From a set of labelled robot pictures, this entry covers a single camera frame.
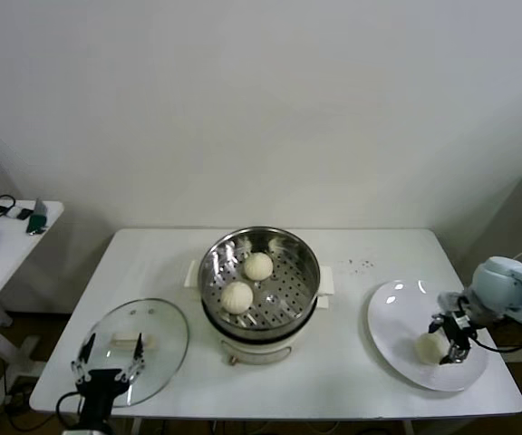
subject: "white wall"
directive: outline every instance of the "white wall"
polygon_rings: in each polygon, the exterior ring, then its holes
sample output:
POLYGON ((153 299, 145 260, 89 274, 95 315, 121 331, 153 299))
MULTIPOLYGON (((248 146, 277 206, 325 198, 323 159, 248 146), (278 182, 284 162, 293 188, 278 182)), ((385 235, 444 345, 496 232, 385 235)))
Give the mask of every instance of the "white wall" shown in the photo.
POLYGON ((466 278, 522 247, 522 2, 0 0, 0 173, 67 210, 14 309, 133 226, 430 227, 466 278))

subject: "floor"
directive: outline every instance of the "floor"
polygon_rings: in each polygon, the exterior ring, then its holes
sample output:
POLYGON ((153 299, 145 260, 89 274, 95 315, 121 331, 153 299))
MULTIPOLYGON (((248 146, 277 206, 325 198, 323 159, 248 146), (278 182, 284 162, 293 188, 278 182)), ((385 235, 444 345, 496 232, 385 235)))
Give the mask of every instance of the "floor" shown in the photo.
MULTIPOLYGON (((62 330, 67 323, 65 317, 57 316, 29 316, 25 314, 13 315, 14 324, 9 328, 3 328, 2 333, 13 343, 20 344, 29 334, 38 334, 42 340, 34 353, 34 358, 46 360, 53 351, 62 330)), ((510 371, 513 373, 519 388, 522 391, 522 363, 510 364, 510 371)), ((0 360, 0 377, 3 365, 0 360)), ((16 426, 22 428, 32 427, 47 418, 46 415, 28 411, 24 415, 14 418, 16 426)), ((21 433, 14 430, 9 424, 8 418, 4 413, 0 414, 1 429, 0 435, 21 433)), ((415 430, 421 430, 430 424, 429 421, 415 421, 415 430)), ((131 420, 120 419, 112 423, 116 435, 124 435, 130 432, 131 420)), ((142 423, 140 433, 143 435, 165 434, 196 434, 210 435, 210 422, 193 420, 171 420, 163 425, 162 420, 147 420, 142 423)), ((42 428, 31 433, 34 435, 56 435, 62 432, 62 426, 56 418, 52 418, 42 428)), ((265 421, 218 421, 215 427, 215 435, 261 435, 261 434, 311 434, 311 433, 332 433, 335 435, 402 435, 404 430, 399 421, 386 422, 354 422, 344 421, 336 425, 336 422, 271 422, 265 421)), ((522 434, 522 414, 491 417, 475 420, 465 428, 459 430, 459 435, 497 433, 518 435, 522 434)))

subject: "white table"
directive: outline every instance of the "white table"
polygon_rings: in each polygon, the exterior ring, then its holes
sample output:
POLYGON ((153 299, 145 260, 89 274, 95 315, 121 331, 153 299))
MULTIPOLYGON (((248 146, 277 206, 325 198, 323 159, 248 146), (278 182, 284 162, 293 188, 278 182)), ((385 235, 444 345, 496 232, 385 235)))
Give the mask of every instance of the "white table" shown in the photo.
MULTIPOLYGON (((47 206, 47 226, 51 227, 63 212, 60 202, 45 201, 47 206)), ((17 201, 21 208, 34 208, 34 201, 17 201)), ((0 217, 0 291, 25 261, 43 235, 29 236, 25 233, 28 220, 0 217)), ((11 324, 11 318, 0 307, 0 324, 11 324)), ((37 337, 25 339, 20 348, 13 346, 0 334, 0 357, 9 364, 7 369, 8 387, 13 385, 19 376, 37 376, 43 369, 42 362, 33 362, 29 355, 37 345, 37 337)), ((4 385, 0 381, 0 403, 4 398, 4 385)))
MULTIPOLYGON (((191 260, 228 230, 124 229, 113 238, 63 330, 31 406, 53 411, 74 390, 70 361, 89 329, 133 299, 166 298, 188 318, 187 357, 169 385, 114 415, 179 419, 369 420, 469 417, 522 411, 522 396, 498 354, 464 392, 429 391, 383 360, 365 323, 372 291, 394 279, 422 279, 429 291, 462 285, 428 230, 294 230, 331 266, 335 295, 316 310, 294 352, 265 366, 230 366, 202 307, 183 288, 191 260)), ((493 344, 484 333, 481 339, 493 344)), ((77 400, 65 402, 74 412, 77 400)))

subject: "stainless steel pot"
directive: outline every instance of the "stainless steel pot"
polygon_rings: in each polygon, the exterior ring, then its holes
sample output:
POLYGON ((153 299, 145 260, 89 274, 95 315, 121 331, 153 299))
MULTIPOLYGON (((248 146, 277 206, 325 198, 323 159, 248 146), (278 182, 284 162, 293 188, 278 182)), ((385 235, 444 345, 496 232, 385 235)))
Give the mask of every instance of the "stainless steel pot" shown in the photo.
POLYGON ((273 343, 296 333, 315 309, 320 273, 311 248, 283 229, 249 227, 218 240, 198 269, 198 288, 208 320, 224 335, 242 343, 273 343), (251 281, 244 272, 248 256, 263 252, 273 260, 273 274, 251 281), (253 290, 253 304, 243 314, 221 305, 223 288, 242 281, 253 290))

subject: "white plate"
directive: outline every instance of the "white plate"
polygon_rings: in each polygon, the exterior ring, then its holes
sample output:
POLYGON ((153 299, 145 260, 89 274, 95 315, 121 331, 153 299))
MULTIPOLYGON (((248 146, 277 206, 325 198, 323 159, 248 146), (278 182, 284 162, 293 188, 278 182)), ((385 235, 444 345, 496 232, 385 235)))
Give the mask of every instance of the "white plate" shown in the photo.
POLYGON ((398 372, 423 387, 440 392, 460 392, 487 367, 487 351, 472 345, 462 364, 422 364, 414 342, 428 332, 431 316, 440 311, 437 291, 422 281, 392 281, 381 286, 370 300, 368 324, 380 353, 398 372))

